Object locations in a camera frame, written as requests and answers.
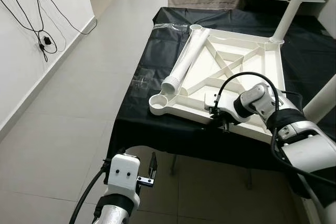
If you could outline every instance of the white pole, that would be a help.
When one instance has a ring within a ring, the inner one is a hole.
[[[269,38],[272,43],[284,43],[285,34],[299,9],[302,0],[290,0],[289,5],[272,37]]]
[[[206,39],[210,34],[210,29],[206,28],[204,31],[194,30],[191,34],[191,39],[187,48],[187,51],[181,60],[175,64],[173,71],[169,76],[167,76],[162,84],[161,89],[166,94],[176,94],[181,81],[185,74],[187,73],[188,68],[190,67],[193,60],[198,55],[198,52],[203,47]]]
[[[318,123],[336,106],[336,74],[303,108],[305,117]]]

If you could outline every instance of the table leg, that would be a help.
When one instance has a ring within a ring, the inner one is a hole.
[[[246,169],[247,170],[247,190],[252,190],[252,170],[251,169]]]
[[[171,175],[174,175],[174,174],[175,174],[176,158],[177,158],[177,155],[174,154],[174,156],[173,156],[172,166],[170,167],[170,174],[171,174]]]

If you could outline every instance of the power adapter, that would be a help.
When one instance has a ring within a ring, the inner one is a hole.
[[[46,45],[51,45],[51,40],[50,40],[49,37],[44,36],[44,37],[43,37],[43,40],[44,40],[44,43],[45,43]]]

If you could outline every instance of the hallway floor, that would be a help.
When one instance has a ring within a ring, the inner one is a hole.
[[[0,142],[0,223],[65,224],[82,191],[101,167],[123,96],[167,0],[112,0],[86,36]],[[148,168],[152,150],[128,153]],[[284,177],[253,170],[252,190],[240,167],[156,152],[153,189],[141,192],[131,224],[297,224]],[[93,220],[106,186],[101,179],[76,223]]]

